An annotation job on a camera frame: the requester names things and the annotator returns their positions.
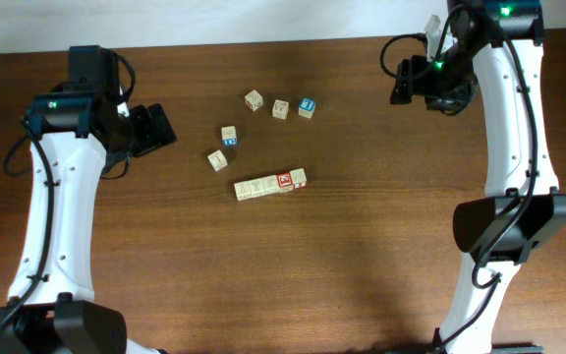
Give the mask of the wooden block red face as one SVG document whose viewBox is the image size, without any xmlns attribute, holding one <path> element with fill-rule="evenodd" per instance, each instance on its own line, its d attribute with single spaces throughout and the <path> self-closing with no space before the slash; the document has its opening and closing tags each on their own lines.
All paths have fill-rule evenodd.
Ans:
<svg viewBox="0 0 566 354">
<path fill-rule="evenodd" d="M 308 179 L 304 168 L 291 170 L 290 176 L 295 189 L 306 187 Z"/>
</svg>

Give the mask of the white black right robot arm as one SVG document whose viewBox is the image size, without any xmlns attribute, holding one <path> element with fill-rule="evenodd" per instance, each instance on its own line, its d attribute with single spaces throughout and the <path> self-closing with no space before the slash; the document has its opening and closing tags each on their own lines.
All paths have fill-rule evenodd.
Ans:
<svg viewBox="0 0 566 354">
<path fill-rule="evenodd" d="M 418 34 L 425 53 L 393 73 L 390 100 L 421 97 L 446 116 L 483 102 L 484 197 L 456 206 L 461 268 L 449 313 L 430 351 L 490 353 L 504 295 L 530 254 L 566 225 L 566 194 L 550 161 L 542 111 L 544 54 L 538 1 L 451 1 L 445 20 Z"/>
</svg>

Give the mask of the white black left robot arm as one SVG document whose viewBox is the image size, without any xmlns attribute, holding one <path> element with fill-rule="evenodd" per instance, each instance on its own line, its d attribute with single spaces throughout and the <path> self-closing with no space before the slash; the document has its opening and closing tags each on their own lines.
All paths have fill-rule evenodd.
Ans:
<svg viewBox="0 0 566 354">
<path fill-rule="evenodd" d="M 0 307 L 0 353 L 145 353 L 124 316 L 94 301 L 91 234 L 103 175 L 172 144 L 160 104 L 98 93 L 39 95 L 22 119 L 32 189 L 22 259 Z"/>
</svg>

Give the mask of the wooden block with shell drawing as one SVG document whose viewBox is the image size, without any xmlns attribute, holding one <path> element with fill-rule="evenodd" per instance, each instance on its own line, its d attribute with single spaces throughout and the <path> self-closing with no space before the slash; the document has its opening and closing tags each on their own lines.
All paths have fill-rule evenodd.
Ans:
<svg viewBox="0 0 566 354">
<path fill-rule="evenodd" d="M 207 159 L 214 171 L 219 171 L 228 166 L 228 161 L 220 149 L 209 154 Z"/>
</svg>

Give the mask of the wooden block blue number five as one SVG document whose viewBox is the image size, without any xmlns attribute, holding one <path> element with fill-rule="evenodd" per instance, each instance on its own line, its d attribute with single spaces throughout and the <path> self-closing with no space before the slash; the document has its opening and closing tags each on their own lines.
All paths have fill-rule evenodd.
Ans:
<svg viewBox="0 0 566 354">
<path fill-rule="evenodd" d="M 221 137 L 224 146 L 235 146 L 238 143 L 237 131 L 235 126 L 222 127 Z"/>
</svg>

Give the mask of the wooden block top left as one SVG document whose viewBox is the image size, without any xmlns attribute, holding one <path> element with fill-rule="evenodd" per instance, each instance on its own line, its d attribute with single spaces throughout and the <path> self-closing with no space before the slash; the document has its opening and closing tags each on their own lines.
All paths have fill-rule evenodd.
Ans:
<svg viewBox="0 0 566 354">
<path fill-rule="evenodd" d="M 245 95 L 245 104 L 252 112 L 255 112 L 263 106 L 264 100 L 262 95 L 253 89 Z"/>
</svg>

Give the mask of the wooden block blue top face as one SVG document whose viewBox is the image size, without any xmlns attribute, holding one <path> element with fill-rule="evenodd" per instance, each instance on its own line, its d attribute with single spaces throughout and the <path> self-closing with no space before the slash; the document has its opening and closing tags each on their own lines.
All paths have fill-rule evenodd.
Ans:
<svg viewBox="0 0 566 354">
<path fill-rule="evenodd" d="M 299 104 L 299 115 L 311 119 L 315 112 L 315 107 L 316 103 L 314 100 L 304 97 Z"/>
</svg>

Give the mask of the wooden block top middle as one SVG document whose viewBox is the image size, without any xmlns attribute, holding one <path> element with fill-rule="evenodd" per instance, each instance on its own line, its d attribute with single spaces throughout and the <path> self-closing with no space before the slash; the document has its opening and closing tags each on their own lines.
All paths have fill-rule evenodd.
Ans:
<svg viewBox="0 0 566 354">
<path fill-rule="evenodd" d="M 272 116 L 277 119 L 286 120 L 290 104 L 287 101 L 276 99 L 272 106 Z"/>
</svg>

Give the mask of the black base bracket bottom right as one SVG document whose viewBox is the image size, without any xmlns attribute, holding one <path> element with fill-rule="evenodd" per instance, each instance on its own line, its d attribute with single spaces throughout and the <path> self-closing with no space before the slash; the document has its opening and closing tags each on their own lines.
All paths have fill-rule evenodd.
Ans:
<svg viewBox="0 0 566 354">
<path fill-rule="evenodd" d="M 490 351 L 490 354 L 543 354 L 542 346 L 532 344 L 506 345 L 496 346 Z"/>
</svg>

